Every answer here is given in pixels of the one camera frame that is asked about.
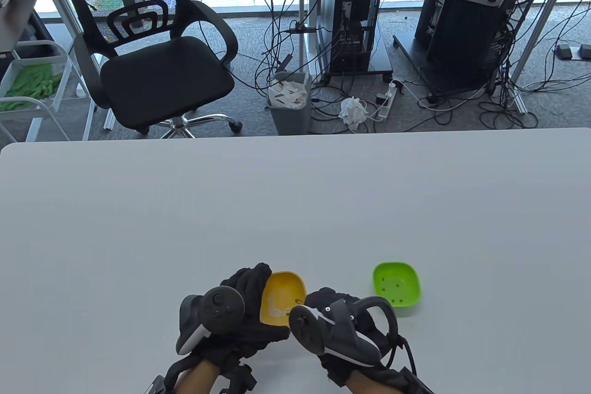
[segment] chair seat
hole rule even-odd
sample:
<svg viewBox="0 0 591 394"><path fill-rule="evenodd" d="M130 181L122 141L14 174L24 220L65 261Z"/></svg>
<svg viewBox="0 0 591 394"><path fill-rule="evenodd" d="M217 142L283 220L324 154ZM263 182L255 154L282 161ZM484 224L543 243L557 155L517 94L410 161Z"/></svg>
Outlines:
<svg viewBox="0 0 591 394"><path fill-rule="evenodd" d="M103 65L101 82L117 121L131 129L179 117L234 88L232 75L195 37L114 57Z"/></svg>

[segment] black glove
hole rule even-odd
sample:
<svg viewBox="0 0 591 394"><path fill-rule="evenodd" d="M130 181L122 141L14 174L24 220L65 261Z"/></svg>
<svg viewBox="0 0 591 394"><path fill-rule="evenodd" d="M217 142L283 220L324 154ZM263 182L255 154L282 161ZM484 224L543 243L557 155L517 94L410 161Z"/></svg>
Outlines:
<svg viewBox="0 0 591 394"><path fill-rule="evenodd" d="M231 371L241 358L250 358L269 343L289 337L288 327L269 326L260 322L260 302L271 268L259 263L254 268L243 268L220 283L231 286L244 299L244 317L240 326L224 335L211 335L203 339L192 354L201 356L219 367L221 373Z"/></svg>
<svg viewBox="0 0 591 394"><path fill-rule="evenodd" d="M404 394L433 394L433 391L407 367L402 368L400 371L384 367L360 368L359 372L374 382L390 386Z"/></svg>
<svg viewBox="0 0 591 394"><path fill-rule="evenodd" d="M359 299L349 294L334 292L331 288L322 288L316 292L308 294L306 297L306 306L311 308L317 308L322 311L331 303L337 300L344 299L346 302L356 302ZM374 319L371 314L367 311L360 312L356 319L355 325L356 331L364 334L371 339L382 352L382 356L386 355L390 350L391 346L386 336L376 328ZM331 354L324 354L319 356L322 367L328 371L329 378L339 386L344 386L347 382L351 373L355 370L360 370L362 367L354 363L347 362L342 358L332 356Z"/></svg>
<svg viewBox="0 0 591 394"><path fill-rule="evenodd" d="M197 347L185 358L173 364L164 379L167 392L172 392L183 371L196 367L206 359L219 367L220 373L230 381L236 381L235 389L230 383L230 392L243 393L252 390L257 383L247 365L240 365L241 358L254 356L274 341L289 337L288 327L268 326L260 323L260 302L271 268L259 263L253 269L242 268L232 277L223 280L221 286L236 289L244 300L244 316L237 329L223 335L211 335L202 339Z"/></svg>

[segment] white cable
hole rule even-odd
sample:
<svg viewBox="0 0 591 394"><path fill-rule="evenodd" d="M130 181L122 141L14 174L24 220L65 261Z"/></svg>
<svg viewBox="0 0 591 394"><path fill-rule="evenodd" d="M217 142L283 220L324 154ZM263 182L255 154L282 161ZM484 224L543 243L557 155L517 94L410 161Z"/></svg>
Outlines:
<svg viewBox="0 0 591 394"><path fill-rule="evenodd" d="M430 107L428 107L428 106L425 106L425 105L422 103L421 99L420 99L420 98L418 98L417 96L415 96L415 95L414 95L414 93L412 92L412 90L410 90L410 88L409 88L409 87L406 85L406 83L403 83L403 86L406 88L406 90L407 90L408 92L410 92L410 95L412 95L412 96L415 98L415 100L416 100L416 101L418 101L418 106L419 106L420 108L422 108L422 109L429 109L430 111L437 111L437 112L447 112L447 111L452 111L453 109L456 109L456 108L460 107L460 106L461 106L461 105L463 105L463 104L464 104L466 101L473 100L473 99L474 99L474 97L475 97L475 96L476 96L476 95L477 95L477 94L478 94L478 93L479 93L481 90L483 90L483 89L484 89L484 86L486 86L486 84L485 84L485 85L482 85L482 87L481 87L481 88L479 88L479 90L477 90L476 92L474 92L474 94L472 94L470 97L468 97L468 98L464 98L464 99L460 99L460 100L462 100L462 102L461 102L460 104L457 104L457 105L455 105L454 107L451 107L451 108L449 108L449 109L437 109L437 108L430 108Z"/></svg>
<svg viewBox="0 0 591 394"><path fill-rule="evenodd" d="M325 113L323 113L323 112L322 112L320 109L318 109L318 108L314 108L314 110L315 110L317 113L319 113L319 114L320 114L320 115L322 115L323 117L326 117L326 118L327 118L327 119L329 119L329 120L337 120L337 119L338 119L338 117L334 117L333 115L328 115L328 114L325 114Z"/></svg>
<svg viewBox="0 0 591 394"><path fill-rule="evenodd" d="M364 106L363 106L363 107L364 107L364 109L367 111L367 101L365 101L365 100L359 100L359 102L364 104ZM371 114L371 115L366 115L365 117L366 117L367 119L370 119L370 120L373 120L373 121L375 121L376 123L382 123L382 122L384 121L384 119L374 119L374 115L376 115L376 114L377 114L377 113L380 111L380 109L382 109L382 108L384 107L384 105L385 105L387 102L388 102L388 100L385 100L385 101L384 101L384 102L383 102L383 103L382 103L380 106L378 106L378 105L376 105L376 104L372 103L372 104L374 104L374 105L375 105L375 107L376 107L376 110L375 110L375 112L374 112L373 114Z"/></svg>

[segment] green cloth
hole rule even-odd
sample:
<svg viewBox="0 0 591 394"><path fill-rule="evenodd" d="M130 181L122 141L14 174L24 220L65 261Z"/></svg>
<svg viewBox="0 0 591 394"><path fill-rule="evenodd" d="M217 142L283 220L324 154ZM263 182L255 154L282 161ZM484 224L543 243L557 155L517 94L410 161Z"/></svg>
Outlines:
<svg viewBox="0 0 591 394"><path fill-rule="evenodd" d="M37 100L45 100L57 91L62 74L51 75L53 69L50 64L23 67L6 97L31 97ZM27 101L9 101L0 104L0 112L26 109L33 104Z"/></svg>

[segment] controller thumbstick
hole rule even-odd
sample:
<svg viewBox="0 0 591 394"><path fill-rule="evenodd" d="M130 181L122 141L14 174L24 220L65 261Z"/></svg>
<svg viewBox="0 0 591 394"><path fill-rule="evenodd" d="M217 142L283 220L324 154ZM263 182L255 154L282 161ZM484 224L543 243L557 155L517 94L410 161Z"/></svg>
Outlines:
<svg viewBox="0 0 591 394"><path fill-rule="evenodd" d="M216 305L223 305L224 301L226 301L226 300L225 300L223 294L216 294L213 296L213 303L215 303Z"/></svg>

